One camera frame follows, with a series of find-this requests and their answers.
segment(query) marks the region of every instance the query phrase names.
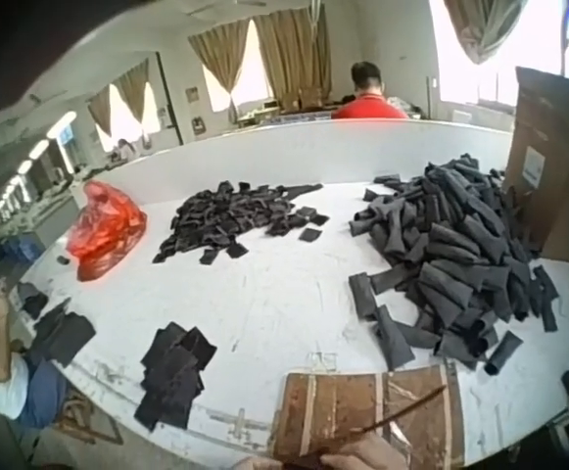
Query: wooden board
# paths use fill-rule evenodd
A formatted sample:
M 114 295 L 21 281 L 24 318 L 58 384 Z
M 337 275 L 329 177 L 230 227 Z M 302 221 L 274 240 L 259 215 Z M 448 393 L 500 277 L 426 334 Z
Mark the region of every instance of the wooden board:
M 461 466 L 460 396 L 455 370 L 444 365 L 391 375 L 290 374 L 273 455 L 284 460 L 317 450 L 335 436 L 369 426 L 440 385 L 448 386 L 442 396 L 397 424 L 412 446 L 412 469 Z

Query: blue jeans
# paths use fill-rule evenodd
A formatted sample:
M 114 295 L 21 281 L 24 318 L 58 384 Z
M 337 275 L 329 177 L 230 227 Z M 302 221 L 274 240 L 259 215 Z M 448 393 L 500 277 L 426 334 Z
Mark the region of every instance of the blue jeans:
M 48 360 L 27 352 L 29 370 L 27 399 L 17 422 L 27 428 L 43 429 L 52 425 L 67 399 L 69 382 Z

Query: white table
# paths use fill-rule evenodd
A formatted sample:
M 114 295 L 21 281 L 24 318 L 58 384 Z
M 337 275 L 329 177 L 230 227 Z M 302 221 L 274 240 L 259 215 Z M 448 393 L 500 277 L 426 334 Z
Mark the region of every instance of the white table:
M 149 216 L 145 236 L 98 281 L 79 283 L 75 262 L 56 262 L 65 253 L 63 237 L 24 280 L 50 296 L 47 309 L 71 297 L 71 309 L 97 331 L 65 375 L 118 422 L 190 460 L 229 466 L 247 453 L 266 452 L 289 372 L 386 370 L 368 326 L 356 319 L 347 281 L 389 267 L 368 236 L 349 234 L 347 221 L 366 207 L 361 196 L 367 186 L 328 185 L 295 201 L 331 217 L 313 244 L 294 232 L 271 238 L 254 230 L 240 238 L 247 255 L 231 259 L 222 253 L 212 266 L 199 264 L 202 251 L 151 264 L 169 234 L 177 201 L 143 208 Z M 569 264 L 544 265 L 561 295 L 554 304 L 559 331 L 546 334 L 534 317 L 498 324 L 500 336 L 509 327 L 524 340 L 499 376 L 458 365 L 467 464 L 516 443 L 567 405 L 560 376 L 569 368 Z M 416 308 L 403 294 L 385 293 L 377 301 L 397 320 L 414 322 Z M 156 330 L 171 321 L 199 327 L 218 351 L 202 374 L 206 389 L 193 404 L 188 430 L 159 424 L 150 434 L 133 418 L 144 395 L 140 359 Z M 407 368 L 437 361 L 416 350 Z

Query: beige curtain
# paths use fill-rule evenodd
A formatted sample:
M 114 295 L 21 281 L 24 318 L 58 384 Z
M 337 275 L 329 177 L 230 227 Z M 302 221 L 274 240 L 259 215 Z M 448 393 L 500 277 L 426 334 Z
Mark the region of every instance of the beige curtain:
M 111 135 L 110 129 L 110 87 L 106 86 L 97 93 L 88 104 L 88 111 L 97 125 L 106 134 Z
M 115 85 L 138 122 L 145 116 L 145 85 L 149 81 L 149 60 L 121 75 Z
M 230 94 L 229 118 L 236 122 L 236 106 L 231 93 L 241 73 L 249 20 L 223 24 L 201 34 L 190 36 L 188 42 L 213 73 L 220 85 Z
M 255 17 L 266 76 L 275 98 L 287 111 L 300 97 L 320 104 L 332 89 L 330 44 L 322 8 L 312 37 L 309 10 L 285 10 Z
M 515 28 L 527 0 L 445 0 L 458 41 L 474 64 L 489 60 Z

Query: cardboard box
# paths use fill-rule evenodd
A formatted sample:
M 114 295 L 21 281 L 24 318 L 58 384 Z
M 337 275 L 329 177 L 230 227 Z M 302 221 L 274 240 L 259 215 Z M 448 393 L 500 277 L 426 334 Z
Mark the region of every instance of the cardboard box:
M 543 257 L 569 261 L 569 78 L 517 68 L 519 98 L 505 187 Z

